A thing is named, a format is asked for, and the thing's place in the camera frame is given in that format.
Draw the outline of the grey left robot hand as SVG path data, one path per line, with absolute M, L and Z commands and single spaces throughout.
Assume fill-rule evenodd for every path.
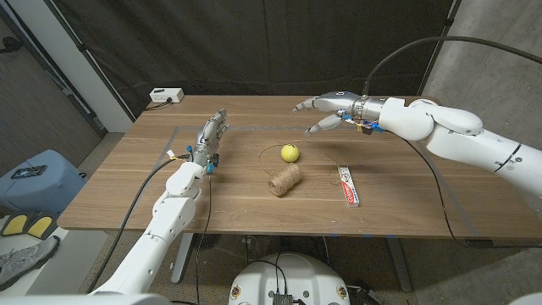
M 213 115 L 198 131 L 196 145 L 192 154 L 194 163 L 206 167 L 211 157 L 218 151 L 219 142 L 229 128 L 226 117 L 227 112 L 223 108 Z

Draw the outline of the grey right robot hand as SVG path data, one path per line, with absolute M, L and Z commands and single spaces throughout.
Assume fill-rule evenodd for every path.
M 303 109 L 317 109 L 321 112 L 332 112 L 332 114 L 317 124 L 309 127 L 305 135 L 314 135 L 321 131 L 332 130 L 340 126 L 343 116 L 358 116 L 362 112 L 365 100 L 362 96 L 348 91 L 333 91 L 320 96 L 309 97 L 302 103 L 298 103 L 292 112 L 295 114 Z

